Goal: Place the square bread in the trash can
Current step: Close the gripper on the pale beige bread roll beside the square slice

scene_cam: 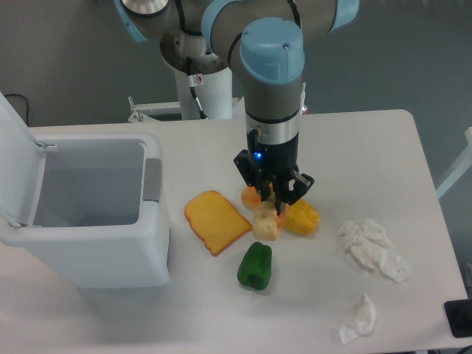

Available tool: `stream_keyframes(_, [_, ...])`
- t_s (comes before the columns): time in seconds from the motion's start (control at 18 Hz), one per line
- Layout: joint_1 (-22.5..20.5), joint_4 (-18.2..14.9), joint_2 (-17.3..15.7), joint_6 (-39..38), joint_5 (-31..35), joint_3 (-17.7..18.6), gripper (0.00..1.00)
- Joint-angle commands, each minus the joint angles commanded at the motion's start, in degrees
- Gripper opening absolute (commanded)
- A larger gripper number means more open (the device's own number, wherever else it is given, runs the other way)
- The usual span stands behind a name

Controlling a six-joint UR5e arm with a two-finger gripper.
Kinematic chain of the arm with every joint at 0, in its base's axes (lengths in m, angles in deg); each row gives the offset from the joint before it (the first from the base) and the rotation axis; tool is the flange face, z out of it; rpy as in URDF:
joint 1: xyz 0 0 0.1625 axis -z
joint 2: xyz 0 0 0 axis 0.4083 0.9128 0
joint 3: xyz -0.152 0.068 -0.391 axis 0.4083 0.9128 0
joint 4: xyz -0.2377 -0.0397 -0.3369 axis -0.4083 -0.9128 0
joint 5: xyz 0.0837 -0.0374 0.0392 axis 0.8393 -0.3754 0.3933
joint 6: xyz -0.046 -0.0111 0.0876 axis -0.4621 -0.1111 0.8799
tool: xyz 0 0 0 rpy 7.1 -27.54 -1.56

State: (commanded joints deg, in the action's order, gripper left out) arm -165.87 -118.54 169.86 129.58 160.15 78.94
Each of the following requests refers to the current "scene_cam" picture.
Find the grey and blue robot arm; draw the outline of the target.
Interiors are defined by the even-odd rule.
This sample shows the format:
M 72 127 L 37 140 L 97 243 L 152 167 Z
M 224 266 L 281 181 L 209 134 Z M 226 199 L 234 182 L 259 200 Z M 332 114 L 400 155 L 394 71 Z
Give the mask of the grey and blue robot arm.
M 297 165 L 305 84 L 304 41 L 349 24 L 357 1 L 117 1 L 136 41 L 160 38 L 167 63 L 183 74 L 181 110 L 223 117 L 200 87 L 230 70 L 243 84 L 247 147 L 235 157 L 245 183 L 276 211 L 313 186 Z

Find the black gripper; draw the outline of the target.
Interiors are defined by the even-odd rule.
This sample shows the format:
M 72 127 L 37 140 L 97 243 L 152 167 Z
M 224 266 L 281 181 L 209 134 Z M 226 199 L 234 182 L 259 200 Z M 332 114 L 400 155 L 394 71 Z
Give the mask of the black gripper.
M 275 195 L 278 215 L 285 205 L 293 205 L 301 199 L 314 184 L 314 179 L 300 173 L 296 163 L 299 137 L 278 145 L 263 144 L 261 133 L 252 129 L 247 134 L 247 148 L 239 152 L 234 163 L 246 185 L 254 187 L 261 201 Z

